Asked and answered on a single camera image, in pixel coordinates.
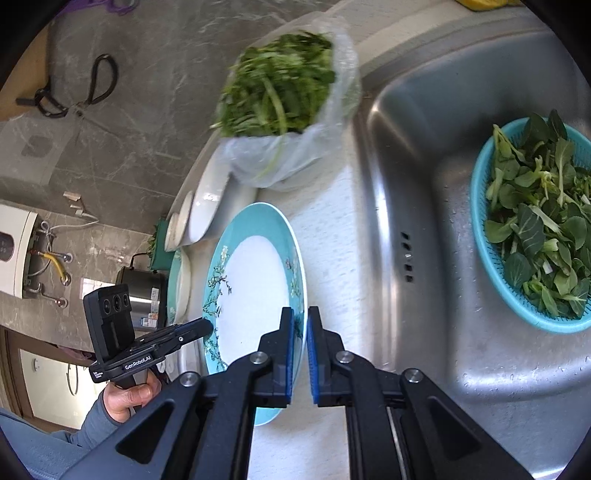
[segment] white plate center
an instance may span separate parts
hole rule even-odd
[[[255,352],[261,335],[279,328],[281,309],[290,305],[283,260],[263,236],[244,239],[226,264],[232,293],[222,283],[216,320],[222,360],[228,365]]]

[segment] blue-gray clothing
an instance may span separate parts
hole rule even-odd
[[[119,425],[106,412],[102,392],[76,433],[46,433],[0,408],[0,427],[4,435],[20,461],[37,480],[59,479]]]

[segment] white countertop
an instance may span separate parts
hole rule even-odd
[[[514,15],[517,10],[474,14],[455,2],[440,0],[344,0],[329,13],[344,17],[351,25],[364,74],[425,41],[467,25]],[[185,191],[183,185],[179,197]],[[370,306],[364,281],[369,275],[368,229],[351,128],[343,136],[342,150],[321,161],[309,185],[288,193],[261,190],[257,199],[276,205],[291,222],[303,257],[309,305],[320,307],[323,326],[338,332],[347,349],[369,355],[360,341],[359,321],[368,317]],[[199,272],[193,268],[195,294],[190,304],[197,314],[215,242],[190,249],[191,258],[200,265]],[[269,424],[255,428],[248,477],[349,477],[344,408],[313,405],[306,361],[292,405]]]

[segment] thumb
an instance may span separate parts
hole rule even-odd
[[[114,410],[124,410],[152,400],[152,390],[148,385],[137,385],[126,390],[117,390],[109,399]]]

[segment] yellow cloth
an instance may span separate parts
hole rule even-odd
[[[521,5],[519,0],[456,0],[456,2],[475,12],[493,10],[507,5]]]

